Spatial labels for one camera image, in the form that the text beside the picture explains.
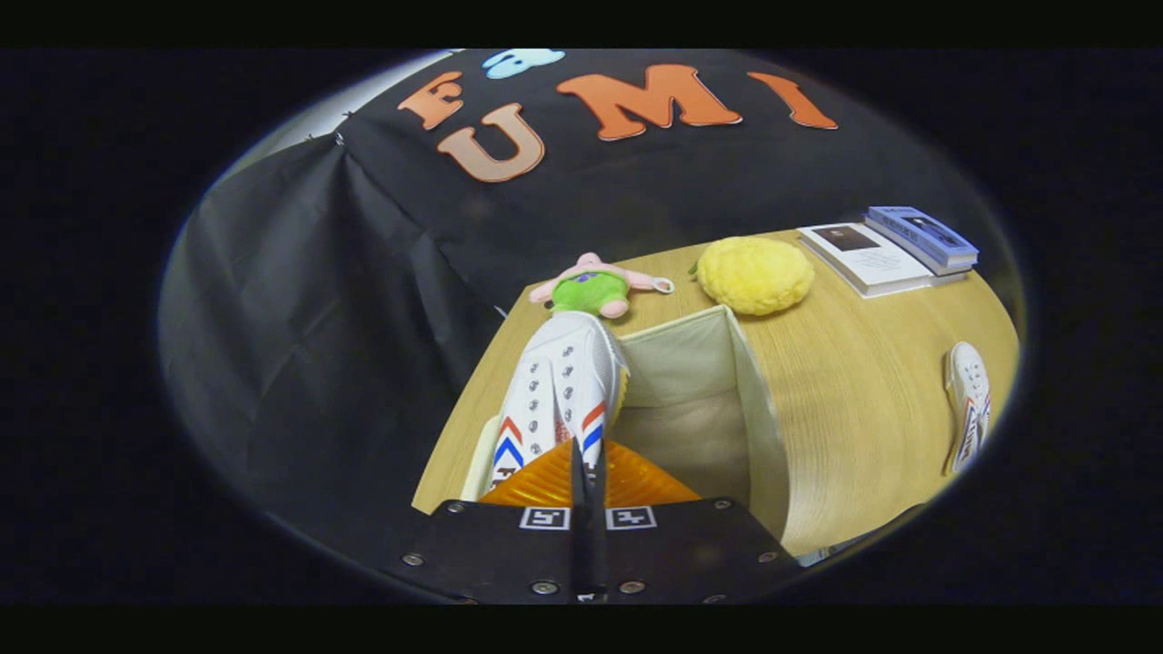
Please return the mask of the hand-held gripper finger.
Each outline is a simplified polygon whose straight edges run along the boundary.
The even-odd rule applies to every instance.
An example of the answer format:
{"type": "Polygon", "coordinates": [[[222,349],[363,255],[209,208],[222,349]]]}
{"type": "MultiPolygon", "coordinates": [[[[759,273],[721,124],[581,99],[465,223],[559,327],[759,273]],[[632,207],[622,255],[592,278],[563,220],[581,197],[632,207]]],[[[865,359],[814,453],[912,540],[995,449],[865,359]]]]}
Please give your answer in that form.
{"type": "Polygon", "coordinates": [[[605,603],[756,603],[805,571],[742,502],[699,497],[615,441],[602,458],[588,543],[605,603]]]}
{"type": "Polygon", "coordinates": [[[428,600],[564,605],[592,584],[590,509],[575,441],[545,452],[502,485],[557,481],[563,500],[448,500],[424,518],[381,571],[428,600]]]}

